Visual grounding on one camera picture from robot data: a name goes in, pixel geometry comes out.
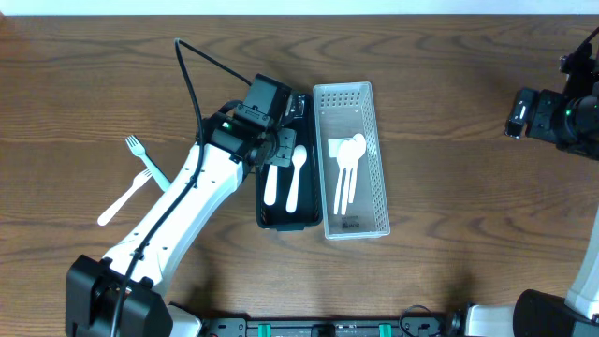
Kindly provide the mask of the clear plastic basket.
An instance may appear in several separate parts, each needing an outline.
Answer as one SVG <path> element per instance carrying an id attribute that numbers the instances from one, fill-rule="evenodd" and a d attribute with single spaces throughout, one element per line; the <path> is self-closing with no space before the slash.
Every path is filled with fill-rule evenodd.
<path id="1" fill-rule="evenodd" d="M 318 84 L 313 98 L 325 237 L 354 240 L 386 236 L 390 233 L 387 191 L 371 84 Z M 365 137 L 367 147 L 358 162 L 354 202 L 348 202 L 346 215 L 334 215 L 338 149 L 357 133 Z"/>

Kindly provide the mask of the white fork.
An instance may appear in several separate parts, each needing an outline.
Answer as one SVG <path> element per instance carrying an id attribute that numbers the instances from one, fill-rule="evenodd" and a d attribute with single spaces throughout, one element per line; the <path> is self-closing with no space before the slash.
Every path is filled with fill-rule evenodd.
<path id="1" fill-rule="evenodd" d="M 105 226 L 113 216 L 121 210 L 124 204 L 138 191 L 144 184 L 146 184 L 152 178 L 152 173 L 145 169 L 140 172 L 132 181 L 131 186 L 118 198 L 116 199 L 105 211 L 103 211 L 97 218 L 97 224 L 99 226 Z"/>
<path id="2" fill-rule="evenodd" d="M 278 183 L 278 167 L 274 165 L 269 165 L 263 202 L 267 206 L 272 206 L 275 204 L 277 199 L 277 183 Z"/>

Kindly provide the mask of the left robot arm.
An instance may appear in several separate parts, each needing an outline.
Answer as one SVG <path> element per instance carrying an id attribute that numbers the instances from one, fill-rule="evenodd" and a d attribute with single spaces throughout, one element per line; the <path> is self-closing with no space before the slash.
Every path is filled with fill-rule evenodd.
<path id="1" fill-rule="evenodd" d="M 198 336 L 200 318 L 164 301 L 185 253 L 252 169 L 287 167 L 291 123 L 308 96 L 262 74 L 244 100 L 202 121 L 197 142 L 168 190 L 100 259 L 81 255 L 66 275 L 68 336 Z"/>

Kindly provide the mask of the black plastic basket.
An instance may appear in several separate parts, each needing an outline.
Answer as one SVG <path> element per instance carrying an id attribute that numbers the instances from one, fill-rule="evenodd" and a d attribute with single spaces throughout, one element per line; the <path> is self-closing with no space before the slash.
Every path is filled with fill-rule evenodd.
<path id="1" fill-rule="evenodd" d="M 255 170 L 256 173 L 256 222 L 264 229 L 277 231 L 304 230 L 318 226 L 323 218 L 320 192 L 319 166 L 315 135 L 314 102 L 309 94 L 294 92 L 291 96 L 291 111 L 294 118 L 286 125 L 296 131 L 296 144 L 303 145 L 307 160 L 299 171 L 299 197 L 293 213 L 285 210 L 287 195 L 293 175 L 293 166 L 278 169 L 275 204 L 268 206 L 263 195 L 269 166 Z"/>

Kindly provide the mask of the white spoon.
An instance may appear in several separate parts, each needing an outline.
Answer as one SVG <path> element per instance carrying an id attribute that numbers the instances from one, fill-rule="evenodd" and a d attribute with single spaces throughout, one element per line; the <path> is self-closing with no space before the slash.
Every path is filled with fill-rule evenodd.
<path id="1" fill-rule="evenodd" d="M 339 168 L 338 179 L 336 183 L 335 195 L 334 195 L 334 204 L 333 204 L 333 214 L 337 215 L 340 207 L 340 199 L 341 199 L 341 191 L 342 191 L 342 179 L 343 179 L 343 171 L 346 167 L 346 154 L 347 147 L 349 141 L 344 140 L 338 149 L 337 153 L 337 164 Z"/>
<path id="2" fill-rule="evenodd" d="M 285 210 L 293 213 L 297 209 L 299 199 L 300 170 L 307 160 L 307 150 L 303 145 L 297 145 L 292 154 L 293 176 L 285 204 Z"/>
<path id="3" fill-rule="evenodd" d="M 351 179 L 350 179 L 350 188 L 349 188 L 349 203 L 354 202 L 356 188 L 357 188 L 357 179 L 358 179 L 358 162 L 359 159 L 365 154 L 367 142 L 365 137 L 361 133 L 357 133 L 353 137 L 354 141 L 357 143 L 356 150 L 354 152 L 355 159 L 351 171 Z"/>
<path id="4" fill-rule="evenodd" d="M 347 147 L 346 154 L 346 167 L 343 171 L 343 179 L 342 179 L 342 191 L 341 191 L 341 199 L 340 199 L 340 207 L 338 213 L 341 215 L 346 215 L 347 204 L 349 199 L 349 185 L 350 185 L 350 171 L 353 167 L 355 155 L 354 152 L 356 150 L 357 143 L 354 139 L 348 139 L 349 144 Z"/>

